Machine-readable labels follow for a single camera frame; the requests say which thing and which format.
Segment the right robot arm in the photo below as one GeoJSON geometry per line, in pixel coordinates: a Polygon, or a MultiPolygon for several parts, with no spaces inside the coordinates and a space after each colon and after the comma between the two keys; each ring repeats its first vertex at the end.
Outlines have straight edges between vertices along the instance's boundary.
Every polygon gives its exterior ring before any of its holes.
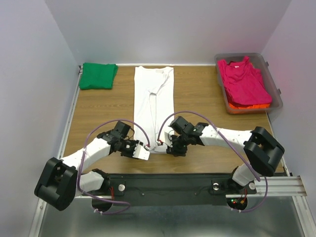
{"type": "Polygon", "coordinates": [[[228,189],[238,193],[260,176],[272,177],[284,155],[284,147],[265,128],[230,130],[217,128],[209,123],[196,125],[178,116],[169,125],[177,134],[165,132],[161,142],[166,152],[173,156],[186,155],[189,145],[231,148],[243,161],[226,181],[228,189]]]}

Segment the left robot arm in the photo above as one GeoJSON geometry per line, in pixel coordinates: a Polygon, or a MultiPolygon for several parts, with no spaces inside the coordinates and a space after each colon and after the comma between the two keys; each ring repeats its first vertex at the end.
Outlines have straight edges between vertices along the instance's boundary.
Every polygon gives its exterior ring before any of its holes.
{"type": "Polygon", "coordinates": [[[128,138],[131,129],[128,124],[117,121],[113,129],[98,134],[75,153],[60,159],[50,158],[35,187],[35,196],[59,211],[65,210],[80,195],[95,198],[92,206],[100,214],[106,213],[114,204],[129,207],[128,202],[118,199],[125,194],[125,182],[114,181],[101,169],[86,174],[83,171],[115,152],[123,157],[148,160],[147,147],[139,140],[128,138]]]}

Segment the white t shirt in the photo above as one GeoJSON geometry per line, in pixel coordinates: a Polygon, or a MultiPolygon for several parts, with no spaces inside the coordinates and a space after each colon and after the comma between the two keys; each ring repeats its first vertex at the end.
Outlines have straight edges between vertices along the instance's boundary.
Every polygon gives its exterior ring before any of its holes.
{"type": "Polygon", "coordinates": [[[134,127],[134,139],[142,141],[145,145],[150,141],[152,154],[166,153],[166,145],[159,146],[159,130],[161,136],[165,132],[170,135],[171,128],[168,124],[174,119],[174,69],[165,67],[161,69],[147,69],[142,66],[135,68],[134,74],[134,122],[147,134],[144,135],[137,126],[134,127]]]}

